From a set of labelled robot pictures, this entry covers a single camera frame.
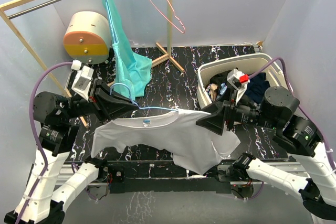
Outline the black t shirt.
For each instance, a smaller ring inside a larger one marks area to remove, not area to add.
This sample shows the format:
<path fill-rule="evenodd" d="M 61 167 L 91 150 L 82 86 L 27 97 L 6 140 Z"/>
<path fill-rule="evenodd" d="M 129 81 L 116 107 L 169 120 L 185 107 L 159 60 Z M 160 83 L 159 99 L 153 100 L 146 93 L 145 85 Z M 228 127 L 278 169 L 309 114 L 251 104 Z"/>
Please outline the black t shirt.
<path fill-rule="evenodd" d="M 216 101 L 221 95 L 224 94 L 225 87 L 227 90 L 230 88 L 229 84 L 227 83 L 227 75 L 229 72 L 230 70 L 216 74 L 210 78 L 209 84 L 206 86 L 206 92 L 212 102 Z M 245 94 L 238 103 L 249 106 L 250 108 L 255 108 L 258 105 Z"/>

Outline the white t shirt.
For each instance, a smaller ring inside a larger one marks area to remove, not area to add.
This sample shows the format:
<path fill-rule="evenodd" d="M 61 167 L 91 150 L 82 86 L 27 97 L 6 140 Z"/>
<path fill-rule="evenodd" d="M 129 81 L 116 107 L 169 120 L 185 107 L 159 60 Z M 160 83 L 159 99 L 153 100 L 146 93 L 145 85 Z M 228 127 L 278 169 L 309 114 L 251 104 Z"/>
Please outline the white t shirt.
<path fill-rule="evenodd" d="M 147 145 L 171 153 L 175 165 L 203 175 L 240 144 L 231 131 L 215 134 L 196 125 L 207 112 L 184 110 L 143 117 L 115 119 L 95 129 L 91 157 L 114 147 L 119 153 L 133 145 Z"/>

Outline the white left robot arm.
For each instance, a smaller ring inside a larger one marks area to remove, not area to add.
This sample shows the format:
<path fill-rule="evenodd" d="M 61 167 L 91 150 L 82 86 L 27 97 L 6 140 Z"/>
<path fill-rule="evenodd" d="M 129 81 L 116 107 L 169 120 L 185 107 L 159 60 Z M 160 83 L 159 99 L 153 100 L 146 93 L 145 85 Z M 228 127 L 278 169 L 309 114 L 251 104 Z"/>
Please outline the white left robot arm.
<path fill-rule="evenodd" d="M 89 158 L 55 189 L 79 130 L 70 120 L 94 114 L 101 121 L 111 121 L 138 109 L 131 89 L 124 83 L 108 86 L 96 79 L 85 90 L 86 98 L 79 91 L 72 98 L 47 91 L 37 93 L 38 86 L 35 84 L 29 101 L 36 157 L 22 199 L 5 215 L 5 223 L 62 223 L 77 196 L 92 181 L 104 181 L 109 173 L 104 161 Z"/>

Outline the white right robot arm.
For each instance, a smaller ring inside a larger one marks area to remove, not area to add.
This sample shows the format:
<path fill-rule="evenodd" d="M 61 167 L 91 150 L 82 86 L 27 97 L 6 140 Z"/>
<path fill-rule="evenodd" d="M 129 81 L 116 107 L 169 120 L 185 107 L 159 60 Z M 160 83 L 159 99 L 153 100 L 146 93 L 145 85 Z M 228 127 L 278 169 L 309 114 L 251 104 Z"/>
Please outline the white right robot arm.
<path fill-rule="evenodd" d="M 259 106 L 253 108 L 223 100 L 206 106 L 208 115 L 196 125 L 218 135 L 233 128 L 235 122 L 275 130 L 273 140 L 308 173 L 302 177 L 268 165 L 253 155 L 243 153 L 219 178 L 266 182 L 302 202 L 313 215 L 335 220 L 335 162 L 328 159 L 322 133 L 309 119 L 295 115 L 300 101 L 284 87 L 270 87 Z"/>

